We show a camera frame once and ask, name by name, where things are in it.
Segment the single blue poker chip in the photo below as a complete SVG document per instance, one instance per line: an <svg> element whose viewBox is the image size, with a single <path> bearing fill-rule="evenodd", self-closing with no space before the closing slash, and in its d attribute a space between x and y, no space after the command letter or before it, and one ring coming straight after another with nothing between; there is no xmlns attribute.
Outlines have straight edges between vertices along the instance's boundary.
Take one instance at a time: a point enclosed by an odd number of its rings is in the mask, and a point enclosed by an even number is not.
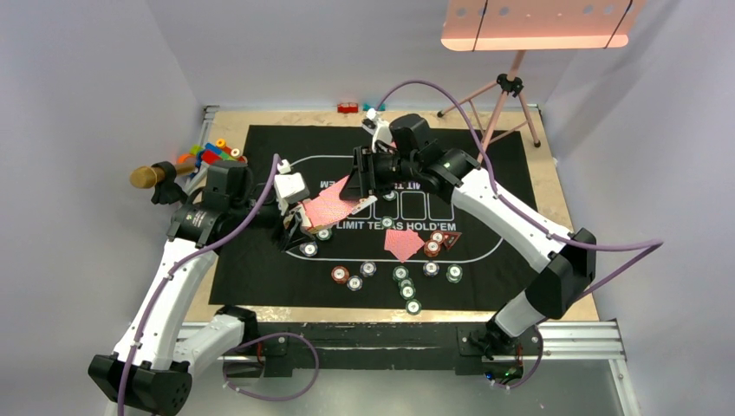
<svg viewBox="0 0 735 416"><path fill-rule="evenodd" d="M299 245L300 253L305 257L315 257L318 254L318 245L316 242L307 242Z"/></svg>

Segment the single green poker chip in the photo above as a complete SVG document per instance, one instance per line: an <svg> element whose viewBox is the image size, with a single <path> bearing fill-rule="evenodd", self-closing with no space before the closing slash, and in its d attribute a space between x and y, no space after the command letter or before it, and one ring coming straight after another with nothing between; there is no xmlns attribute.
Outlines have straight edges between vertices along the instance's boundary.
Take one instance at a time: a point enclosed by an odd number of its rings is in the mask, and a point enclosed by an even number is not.
<svg viewBox="0 0 735 416"><path fill-rule="evenodd" d="M332 236L333 236L333 232L331 229L323 229L316 233L316 237L320 241L328 241L329 239L332 238Z"/></svg>

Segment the red playing card box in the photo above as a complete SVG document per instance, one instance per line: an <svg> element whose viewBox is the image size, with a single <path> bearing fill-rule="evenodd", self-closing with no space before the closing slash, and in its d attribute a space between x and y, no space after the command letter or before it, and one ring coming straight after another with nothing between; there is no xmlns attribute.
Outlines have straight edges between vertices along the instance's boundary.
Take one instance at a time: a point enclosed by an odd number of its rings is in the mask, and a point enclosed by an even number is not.
<svg viewBox="0 0 735 416"><path fill-rule="evenodd" d="M297 231L302 234L312 234L313 225L303 205L299 204L287 212L283 220L284 229L293 235Z"/></svg>

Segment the red backed card deck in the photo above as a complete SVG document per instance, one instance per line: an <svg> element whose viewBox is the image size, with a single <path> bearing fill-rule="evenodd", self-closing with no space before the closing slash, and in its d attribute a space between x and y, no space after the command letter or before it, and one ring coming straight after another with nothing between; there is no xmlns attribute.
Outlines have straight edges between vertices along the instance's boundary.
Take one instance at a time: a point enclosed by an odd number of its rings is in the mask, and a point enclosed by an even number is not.
<svg viewBox="0 0 735 416"><path fill-rule="evenodd" d="M323 229L343 220L360 203L359 200L340 199L340 192L347 182L348 177L344 177L322 190L316 198L303 204L312 228Z"/></svg>

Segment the red poker chip stack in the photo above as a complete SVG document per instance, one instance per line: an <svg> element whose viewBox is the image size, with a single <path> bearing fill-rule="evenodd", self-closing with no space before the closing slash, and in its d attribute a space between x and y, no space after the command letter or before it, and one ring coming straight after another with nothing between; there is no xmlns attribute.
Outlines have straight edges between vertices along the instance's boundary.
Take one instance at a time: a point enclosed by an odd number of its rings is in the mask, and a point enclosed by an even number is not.
<svg viewBox="0 0 735 416"><path fill-rule="evenodd" d="M331 270L331 278L335 283L338 284L346 284L349 278L351 277L349 271L344 266L335 266Z"/></svg>

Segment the dealt red card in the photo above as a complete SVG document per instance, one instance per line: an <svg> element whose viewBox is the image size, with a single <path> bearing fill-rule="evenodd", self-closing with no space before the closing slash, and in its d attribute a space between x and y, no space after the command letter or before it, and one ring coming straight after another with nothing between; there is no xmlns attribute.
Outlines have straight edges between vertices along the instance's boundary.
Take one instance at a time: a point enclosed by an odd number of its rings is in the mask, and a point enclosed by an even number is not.
<svg viewBox="0 0 735 416"><path fill-rule="evenodd" d="M417 253L424 246L424 243L425 241L416 231L401 231L396 243L396 257L404 263Z"/></svg>
<svg viewBox="0 0 735 416"><path fill-rule="evenodd" d="M384 250L390 252L400 263L405 263L423 249L425 240L413 230L386 231Z"/></svg>

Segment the blue poker chip stack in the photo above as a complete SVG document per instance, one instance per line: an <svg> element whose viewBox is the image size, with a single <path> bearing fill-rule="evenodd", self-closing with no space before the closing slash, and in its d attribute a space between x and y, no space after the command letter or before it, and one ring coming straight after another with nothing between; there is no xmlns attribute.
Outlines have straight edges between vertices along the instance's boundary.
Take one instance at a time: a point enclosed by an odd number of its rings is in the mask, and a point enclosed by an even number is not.
<svg viewBox="0 0 735 416"><path fill-rule="evenodd" d="M372 261L363 262L360 266L360 274L363 277L371 277L376 273L376 271L376 263Z"/></svg>

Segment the small red chip stack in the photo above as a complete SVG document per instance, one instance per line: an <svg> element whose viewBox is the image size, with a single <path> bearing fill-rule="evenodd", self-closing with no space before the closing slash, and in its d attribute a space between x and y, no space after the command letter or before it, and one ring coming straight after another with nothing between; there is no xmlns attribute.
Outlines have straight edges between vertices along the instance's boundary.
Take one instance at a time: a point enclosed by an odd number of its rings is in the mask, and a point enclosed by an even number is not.
<svg viewBox="0 0 735 416"><path fill-rule="evenodd" d="M429 240L425 243L423 251L427 257L437 257L441 252L441 243L434 240Z"/></svg>

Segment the triangular all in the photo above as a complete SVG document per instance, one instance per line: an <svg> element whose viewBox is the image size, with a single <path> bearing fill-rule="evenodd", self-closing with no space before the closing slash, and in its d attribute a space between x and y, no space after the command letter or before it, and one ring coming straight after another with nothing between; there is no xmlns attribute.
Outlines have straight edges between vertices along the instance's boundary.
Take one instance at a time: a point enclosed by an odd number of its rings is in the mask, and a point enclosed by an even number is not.
<svg viewBox="0 0 735 416"><path fill-rule="evenodd" d="M462 235L461 232L456 232L456 231L444 232L444 237L442 241L443 246L447 250L450 250L453 247L453 245L457 243L461 235Z"/></svg>

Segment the small green chip stack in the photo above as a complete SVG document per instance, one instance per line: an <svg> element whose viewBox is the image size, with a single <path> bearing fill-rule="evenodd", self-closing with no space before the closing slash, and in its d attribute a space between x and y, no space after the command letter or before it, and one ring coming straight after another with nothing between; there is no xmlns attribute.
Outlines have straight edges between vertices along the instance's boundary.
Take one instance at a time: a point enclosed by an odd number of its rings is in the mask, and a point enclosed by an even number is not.
<svg viewBox="0 0 735 416"><path fill-rule="evenodd" d="M446 269L446 280L450 283L459 283L464 271L458 264L450 264Z"/></svg>

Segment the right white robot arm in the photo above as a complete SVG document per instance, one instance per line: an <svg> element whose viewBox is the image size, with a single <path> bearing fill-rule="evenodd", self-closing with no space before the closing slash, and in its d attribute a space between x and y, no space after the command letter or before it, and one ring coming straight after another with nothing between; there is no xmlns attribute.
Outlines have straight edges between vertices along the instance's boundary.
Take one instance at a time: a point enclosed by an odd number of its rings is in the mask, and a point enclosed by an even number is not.
<svg viewBox="0 0 735 416"><path fill-rule="evenodd" d="M559 319L594 279L595 243L590 232L571 233L507 192L469 153L443 148L428 122L417 114L391 122L371 109L362 121L370 146L358 146L339 197L357 201L383 196L398 183L415 182L464 211L510 244L537 273L486 325L489 346L506 353L527 329L544 319Z"/></svg>

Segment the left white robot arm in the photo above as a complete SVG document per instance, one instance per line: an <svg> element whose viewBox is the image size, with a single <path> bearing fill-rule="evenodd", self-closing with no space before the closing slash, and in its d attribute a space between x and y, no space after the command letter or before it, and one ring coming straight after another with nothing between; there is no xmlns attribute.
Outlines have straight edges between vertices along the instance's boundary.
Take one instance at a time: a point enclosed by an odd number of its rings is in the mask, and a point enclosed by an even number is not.
<svg viewBox="0 0 735 416"><path fill-rule="evenodd" d="M109 354L90 362L88 375L104 393L109 415L176 415L193 382L221 356L261 354L289 333L262 335L254 311L220 308L194 335L179 331L205 274L219 251L252 226L275 227L289 242L308 223L289 214L308 197L301 174L274 158L259 197L250 168L218 161L205 169L205 184L179 193L159 267L133 321Z"/></svg>

